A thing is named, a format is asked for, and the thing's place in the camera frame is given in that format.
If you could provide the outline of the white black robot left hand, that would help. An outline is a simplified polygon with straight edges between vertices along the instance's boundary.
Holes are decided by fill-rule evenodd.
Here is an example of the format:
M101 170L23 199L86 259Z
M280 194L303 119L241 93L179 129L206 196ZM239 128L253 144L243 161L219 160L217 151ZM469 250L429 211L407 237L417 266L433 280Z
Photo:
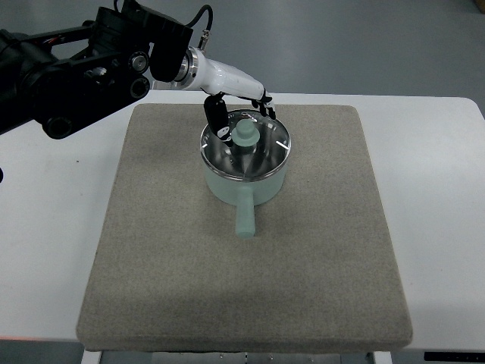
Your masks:
M225 95L249 100L261 115L276 118L273 98L262 83L236 67L206 58L194 47L187 49L171 89L201 90L208 95L204 101L208 126L227 146L232 146L233 140Z

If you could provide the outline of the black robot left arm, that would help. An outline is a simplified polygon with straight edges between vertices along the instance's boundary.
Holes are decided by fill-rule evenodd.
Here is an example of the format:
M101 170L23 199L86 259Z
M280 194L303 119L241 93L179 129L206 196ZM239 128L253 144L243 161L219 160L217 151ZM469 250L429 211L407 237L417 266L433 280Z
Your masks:
M176 79L203 6L187 24L136 1L95 20L36 35L1 31L1 132L37 121L64 139Z

